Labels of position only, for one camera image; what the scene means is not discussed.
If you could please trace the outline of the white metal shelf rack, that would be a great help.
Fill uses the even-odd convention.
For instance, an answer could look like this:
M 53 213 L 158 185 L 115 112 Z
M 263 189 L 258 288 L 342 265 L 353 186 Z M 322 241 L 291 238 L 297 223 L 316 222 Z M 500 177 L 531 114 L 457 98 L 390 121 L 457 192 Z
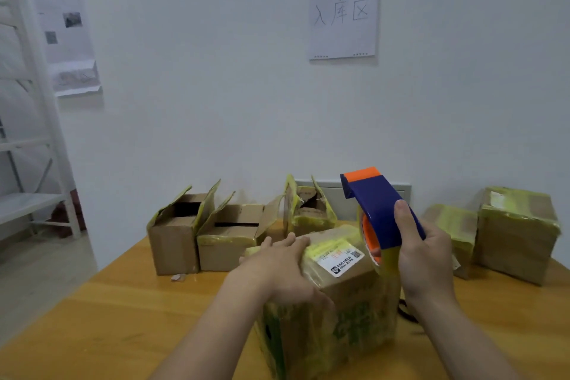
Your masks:
M 61 225 L 79 238 L 49 91 L 31 0 L 0 0 L 0 227 L 37 234 Z M 61 202 L 69 223 L 49 223 Z

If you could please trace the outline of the person's right hand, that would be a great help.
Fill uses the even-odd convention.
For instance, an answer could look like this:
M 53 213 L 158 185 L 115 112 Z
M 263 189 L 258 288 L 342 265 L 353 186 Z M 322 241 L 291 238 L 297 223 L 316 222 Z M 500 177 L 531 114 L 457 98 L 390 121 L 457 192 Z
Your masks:
M 400 254 L 398 270 L 408 308 L 416 318 L 420 318 L 433 306 L 457 304 L 457 298 L 453 282 L 451 237 L 424 219 L 420 218 L 416 223 L 421 225 L 426 235 L 425 247 L 409 255 Z

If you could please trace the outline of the person's left forearm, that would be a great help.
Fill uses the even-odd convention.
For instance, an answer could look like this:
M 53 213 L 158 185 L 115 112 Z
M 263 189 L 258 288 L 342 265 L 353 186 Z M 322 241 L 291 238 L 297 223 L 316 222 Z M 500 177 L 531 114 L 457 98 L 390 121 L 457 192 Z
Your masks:
M 232 380 L 255 318 L 273 291 L 269 275 L 229 273 L 196 325 L 148 380 Z

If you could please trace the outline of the person's right forearm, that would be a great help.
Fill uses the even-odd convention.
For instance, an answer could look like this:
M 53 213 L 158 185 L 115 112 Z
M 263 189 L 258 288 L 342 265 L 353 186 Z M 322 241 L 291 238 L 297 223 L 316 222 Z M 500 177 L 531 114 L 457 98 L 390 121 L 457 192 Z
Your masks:
M 451 380 L 522 380 L 506 355 L 467 317 L 454 295 L 406 295 L 406 303 Z

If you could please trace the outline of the handwritten white paper sign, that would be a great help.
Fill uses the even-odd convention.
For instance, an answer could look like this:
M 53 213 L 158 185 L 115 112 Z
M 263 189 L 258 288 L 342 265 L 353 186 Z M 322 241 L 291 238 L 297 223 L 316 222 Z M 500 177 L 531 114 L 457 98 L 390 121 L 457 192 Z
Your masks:
M 376 56 L 380 0 L 308 0 L 307 58 Z

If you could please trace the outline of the torn open cardboard box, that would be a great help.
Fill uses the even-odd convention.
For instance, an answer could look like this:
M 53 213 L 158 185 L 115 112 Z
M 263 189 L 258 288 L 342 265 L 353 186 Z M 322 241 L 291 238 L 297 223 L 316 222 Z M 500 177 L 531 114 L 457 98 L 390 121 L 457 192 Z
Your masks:
M 299 185 L 289 174 L 284 186 L 283 229 L 284 235 L 296 236 L 322 232 L 336 226 L 337 216 L 324 191 L 311 177 L 309 186 Z

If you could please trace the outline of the reddish brown object behind rack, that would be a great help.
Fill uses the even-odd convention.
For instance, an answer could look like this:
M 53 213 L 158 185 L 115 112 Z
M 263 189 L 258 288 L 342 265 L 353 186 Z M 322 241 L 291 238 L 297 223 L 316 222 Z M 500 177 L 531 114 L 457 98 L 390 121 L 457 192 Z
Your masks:
M 77 189 L 73 189 L 70 192 L 72 204 L 74 206 L 75 215 L 80 228 L 80 231 L 85 231 L 87 229 L 85 220 L 83 217 L 82 206 L 80 203 L 79 195 Z M 50 218 L 47 220 L 49 223 L 69 223 L 68 213 L 64 202 L 59 203 L 51 213 Z M 70 227 L 55 225 L 55 231 L 59 238 L 65 239 L 72 236 L 72 230 Z

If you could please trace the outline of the wide open cardboard box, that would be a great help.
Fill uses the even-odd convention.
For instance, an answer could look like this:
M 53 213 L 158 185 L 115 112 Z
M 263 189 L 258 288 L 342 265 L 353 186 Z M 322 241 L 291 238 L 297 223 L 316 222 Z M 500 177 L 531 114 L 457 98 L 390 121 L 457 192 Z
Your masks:
M 247 248 L 260 246 L 267 237 L 274 243 L 285 238 L 278 223 L 284 195 L 267 204 L 234 204 L 233 196 L 213 211 L 197 234 L 201 271 L 231 271 Z

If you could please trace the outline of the person's left hand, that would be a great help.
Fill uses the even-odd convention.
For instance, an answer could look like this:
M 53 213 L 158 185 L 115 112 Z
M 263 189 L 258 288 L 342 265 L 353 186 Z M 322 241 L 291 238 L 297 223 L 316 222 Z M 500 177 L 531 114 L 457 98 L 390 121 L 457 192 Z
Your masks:
M 263 303 L 296 305 L 294 284 L 297 280 L 307 280 L 300 263 L 310 243 L 308 236 L 297 237 L 294 233 L 276 243 L 267 237 L 258 251 L 240 259 L 232 275 L 260 295 Z

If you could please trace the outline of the large sealed cardboard box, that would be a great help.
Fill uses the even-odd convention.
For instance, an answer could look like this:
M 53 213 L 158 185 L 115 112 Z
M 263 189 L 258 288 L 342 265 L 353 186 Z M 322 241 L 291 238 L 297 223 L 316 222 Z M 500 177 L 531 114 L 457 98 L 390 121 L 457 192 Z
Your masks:
M 478 211 L 474 263 L 544 285 L 561 225 L 548 194 L 489 186 Z

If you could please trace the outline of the blue orange tape dispenser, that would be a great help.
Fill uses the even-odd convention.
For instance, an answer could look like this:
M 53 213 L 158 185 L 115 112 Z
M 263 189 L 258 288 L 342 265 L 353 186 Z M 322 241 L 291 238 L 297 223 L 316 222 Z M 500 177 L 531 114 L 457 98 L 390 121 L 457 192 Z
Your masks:
M 377 168 L 340 174 L 340 181 L 345 198 L 354 198 L 376 229 L 379 229 L 380 222 L 395 222 L 395 203 L 403 198 Z M 400 232 L 396 241 L 402 242 Z

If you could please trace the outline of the yellow tape roll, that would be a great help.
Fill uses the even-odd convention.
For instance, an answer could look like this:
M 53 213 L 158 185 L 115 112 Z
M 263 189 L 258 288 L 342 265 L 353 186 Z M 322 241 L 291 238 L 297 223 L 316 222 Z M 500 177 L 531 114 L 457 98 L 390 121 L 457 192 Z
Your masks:
M 376 229 L 360 206 L 357 208 L 357 219 L 366 253 L 369 255 L 376 271 L 378 273 L 398 275 L 401 241 L 396 241 L 396 236 L 399 235 L 399 232 L 395 222 L 380 222 L 379 229 Z

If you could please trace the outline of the printed paper sheet with photos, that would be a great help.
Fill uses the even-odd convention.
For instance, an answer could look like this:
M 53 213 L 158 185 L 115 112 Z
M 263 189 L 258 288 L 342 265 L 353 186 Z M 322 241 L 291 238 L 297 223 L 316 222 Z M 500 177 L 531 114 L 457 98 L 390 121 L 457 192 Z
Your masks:
M 84 0 L 33 0 L 56 96 L 98 93 L 102 84 Z

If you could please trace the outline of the taped cardboard box white label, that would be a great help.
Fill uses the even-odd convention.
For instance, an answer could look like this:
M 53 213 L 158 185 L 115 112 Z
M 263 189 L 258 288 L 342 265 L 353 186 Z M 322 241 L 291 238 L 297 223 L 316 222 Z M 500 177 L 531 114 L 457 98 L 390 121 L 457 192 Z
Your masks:
M 301 272 L 335 308 L 264 305 L 255 330 L 275 380 L 317 380 L 395 338 L 398 273 L 373 261 L 354 225 L 308 236 Z

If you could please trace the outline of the small sealed cardboard box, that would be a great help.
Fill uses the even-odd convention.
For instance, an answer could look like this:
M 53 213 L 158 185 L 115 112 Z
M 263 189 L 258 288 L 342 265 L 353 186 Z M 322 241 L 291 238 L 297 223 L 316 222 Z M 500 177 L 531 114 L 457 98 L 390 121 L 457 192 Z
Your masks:
M 451 237 L 453 273 L 458 278 L 469 280 L 478 224 L 477 214 L 450 205 L 433 204 L 424 211 L 422 217 Z

